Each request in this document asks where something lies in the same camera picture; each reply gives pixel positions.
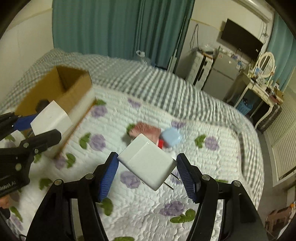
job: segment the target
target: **purple flower pattern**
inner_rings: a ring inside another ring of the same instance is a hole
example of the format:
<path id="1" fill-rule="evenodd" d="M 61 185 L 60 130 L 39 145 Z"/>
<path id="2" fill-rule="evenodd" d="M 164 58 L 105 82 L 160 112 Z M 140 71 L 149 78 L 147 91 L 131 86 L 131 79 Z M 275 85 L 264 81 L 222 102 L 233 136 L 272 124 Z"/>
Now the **purple flower pattern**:
<path id="1" fill-rule="evenodd" d="M 89 145 L 93 150 L 103 151 L 106 147 L 105 138 L 101 134 L 91 135 L 91 139 L 89 141 Z"/>
<path id="2" fill-rule="evenodd" d="M 178 170 L 174 170 L 172 173 L 173 173 L 175 176 L 177 176 L 178 178 L 181 178 L 181 177 L 180 177 L 180 174 L 179 174 L 179 172 L 178 172 Z M 175 183 L 175 184 L 181 184 L 181 183 L 182 183 L 182 181 L 179 181 L 177 178 L 175 178 L 175 177 L 173 177 L 173 176 L 170 177 L 170 180 L 172 181 L 172 183 Z"/>
<path id="3" fill-rule="evenodd" d="M 12 148 L 12 147 L 16 147 L 15 143 L 12 141 L 6 141 L 4 144 L 5 148 Z"/>
<path id="4" fill-rule="evenodd" d="M 141 180 L 132 172 L 124 171 L 120 174 L 120 181 L 130 189 L 138 188 Z"/>
<path id="5" fill-rule="evenodd" d="M 16 225 L 16 227 L 22 231 L 23 230 L 23 227 L 22 227 L 22 224 L 20 222 L 20 220 L 14 215 L 14 214 L 11 214 L 10 216 L 10 220 Z"/>
<path id="6" fill-rule="evenodd" d="M 63 156 L 60 156 L 58 159 L 54 160 L 55 167 L 59 170 L 65 167 L 66 162 L 67 162 L 67 159 Z"/>
<path id="7" fill-rule="evenodd" d="M 95 117 L 95 118 L 102 117 L 107 113 L 108 113 L 108 110 L 104 105 L 95 105 L 91 109 L 91 115 L 92 117 Z"/>
<path id="8" fill-rule="evenodd" d="M 184 211 L 184 204 L 180 201 L 173 201 L 165 204 L 165 207 L 160 210 L 160 214 L 164 216 L 180 216 Z"/>
<path id="9" fill-rule="evenodd" d="M 218 150 L 219 145 L 217 139 L 214 136 L 207 137 L 205 139 L 205 147 L 209 150 Z"/>
<path id="10" fill-rule="evenodd" d="M 20 194 L 18 191 L 15 191 L 13 193 L 10 194 L 10 198 L 15 201 L 15 202 L 19 202 L 20 201 Z"/>
<path id="11" fill-rule="evenodd" d="M 130 98 L 128 98 L 128 102 L 130 103 L 131 107 L 133 107 L 133 108 L 140 108 L 142 105 L 141 103 L 136 102 Z"/>
<path id="12" fill-rule="evenodd" d="M 176 129 L 181 129 L 185 126 L 185 122 L 182 122 L 182 121 L 172 121 L 170 123 L 172 125 L 172 127 L 176 128 Z"/>

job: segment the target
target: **radiator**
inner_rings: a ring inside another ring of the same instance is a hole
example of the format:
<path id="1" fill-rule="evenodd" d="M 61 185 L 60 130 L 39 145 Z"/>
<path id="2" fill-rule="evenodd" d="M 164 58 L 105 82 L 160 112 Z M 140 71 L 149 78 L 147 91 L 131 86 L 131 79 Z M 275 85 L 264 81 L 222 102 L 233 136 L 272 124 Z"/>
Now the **radiator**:
<path id="1" fill-rule="evenodd" d="M 284 98 L 281 114 L 266 130 L 274 152 L 278 180 L 296 170 L 296 93 L 287 87 Z"/>

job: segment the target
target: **television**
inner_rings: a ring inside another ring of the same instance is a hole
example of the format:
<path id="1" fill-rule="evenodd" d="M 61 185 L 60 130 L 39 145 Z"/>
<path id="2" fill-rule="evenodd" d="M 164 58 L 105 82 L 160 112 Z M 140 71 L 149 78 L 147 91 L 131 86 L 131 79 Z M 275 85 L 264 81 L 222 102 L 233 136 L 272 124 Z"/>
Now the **television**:
<path id="1" fill-rule="evenodd" d="M 263 43 L 237 23 L 227 19 L 221 39 L 256 61 Z"/>

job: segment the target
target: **floor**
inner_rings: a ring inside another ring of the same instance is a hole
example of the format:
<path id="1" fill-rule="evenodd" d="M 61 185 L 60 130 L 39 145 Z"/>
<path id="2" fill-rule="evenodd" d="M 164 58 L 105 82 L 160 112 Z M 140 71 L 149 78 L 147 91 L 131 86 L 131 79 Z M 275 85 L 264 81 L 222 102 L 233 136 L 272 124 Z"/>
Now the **floor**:
<path id="1" fill-rule="evenodd" d="M 271 162 L 268 153 L 267 144 L 264 135 L 258 133 L 259 141 L 261 144 L 263 163 L 264 163 L 264 188 L 262 198 L 259 203 L 258 213 L 265 225 L 265 219 L 267 215 L 275 210 L 286 207 L 287 204 L 287 192 L 277 191 L 275 192 L 272 188 L 272 174 L 271 174 Z"/>

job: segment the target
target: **light blue block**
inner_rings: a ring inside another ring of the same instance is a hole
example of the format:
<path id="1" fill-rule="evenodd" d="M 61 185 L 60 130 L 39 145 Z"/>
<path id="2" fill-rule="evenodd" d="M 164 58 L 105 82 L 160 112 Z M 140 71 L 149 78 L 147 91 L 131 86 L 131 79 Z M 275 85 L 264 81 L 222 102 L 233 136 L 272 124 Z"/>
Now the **light blue block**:
<path id="1" fill-rule="evenodd" d="M 173 127 L 162 132 L 161 138 L 164 140 L 167 147 L 173 147 L 182 140 L 181 134 Z"/>

